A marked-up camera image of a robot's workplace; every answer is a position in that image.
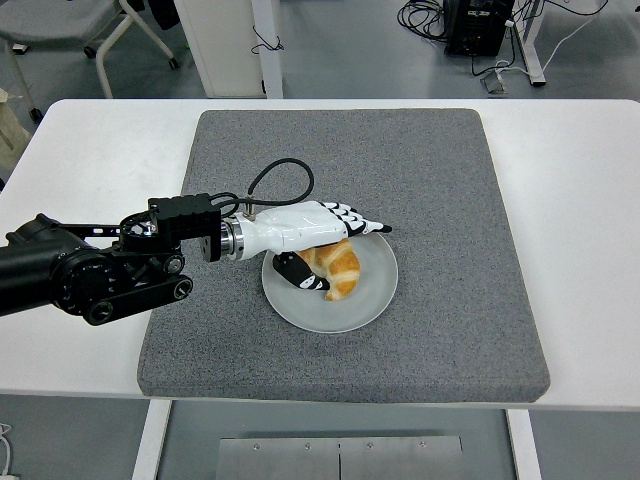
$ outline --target plate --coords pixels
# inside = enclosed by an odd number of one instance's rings
[[[398,285],[398,264],[382,235],[350,238],[360,260],[360,280],[347,298],[329,302],[326,292],[302,290],[273,269],[273,253],[262,263],[262,286],[273,309],[289,323],[316,333],[344,333],[375,320],[387,308]]]

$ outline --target chair leg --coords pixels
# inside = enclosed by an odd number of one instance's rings
[[[109,80],[107,79],[107,72],[104,69],[104,56],[113,46],[113,44],[118,41],[122,34],[127,31],[127,28],[129,28],[132,23],[132,18],[129,15],[126,15],[124,20],[120,22],[120,25],[118,25],[115,30],[111,32],[111,35],[109,35],[106,40],[102,42],[102,45],[100,45],[100,48],[98,48],[98,51],[96,53],[96,68],[98,69],[98,78],[100,79],[100,85],[102,86],[104,98],[113,98],[113,94],[111,93],[111,86],[109,86]]]
[[[7,53],[7,58],[9,59],[9,66],[11,70],[13,70],[13,75],[20,86],[20,90],[22,90],[22,96],[24,101],[27,102],[27,107],[29,108],[29,116],[34,123],[40,123],[42,120],[42,112],[38,110],[33,103],[33,97],[31,97],[31,93],[29,92],[29,87],[27,87],[27,82],[24,81],[24,76],[22,75],[22,71],[18,66],[18,61],[16,60],[16,54],[13,51],[13,42],[9,42],[8,40],[4,43],[4,50]]]
[[[160,38],[153,32],[153,30],[151,30],[149,25],[147,25],[145,21],[142,20],[142,18],[140,18],[140,15],[138,15],[138,12],[136,12],[133,9],[133,7],[129,5],[129,2],[127,2],[127,0],[119,0],[119,1],[120,1],[120,6],[127,13],[127,15],[130,16],[134,22],[136,22],[136,24],[142,29],[142,31],[146,33],[147,36],[153,41],[153,43],[155,43],[158,47],[160,47],[160,50],[162,50],[164,54],[169,58],[169,64],[171,65],[171,68],[172,69],[177,68],[177,66],[174,67],[174,65],[176,65],[177,62],[173,56],[173,52],[169,50],[169,47],[167,47],[164,44],[164,42],[160,40]]]

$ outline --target gray felt pad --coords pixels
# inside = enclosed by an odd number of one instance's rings
[[[183,243],[191,296],[156,309],[140,356],[146,395],[337,402],[531,402],[549,386],[482,122],[463,109],[210,111],[183,193],[244,195],[273,160],[316,176],[310,199],[392,225],[396,295],[374,322],[310,333],[271,308],[263,255],[216,263]],[[255,194],[286,199],[302,169]]]

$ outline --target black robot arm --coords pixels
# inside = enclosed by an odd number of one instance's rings
[[[39,214],[0,248],[0,315],[52,303],[102,325],[186,298],[193,287],[180,242],[199,238],[208,261],[229,231],[208,194],[149,200],[120,225],[64,225]],[[85,239],[117,237],[98,249]]]

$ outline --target computer tower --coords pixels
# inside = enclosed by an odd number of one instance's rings
[[[446,55],[495,57],[515,0],[444,0]]]

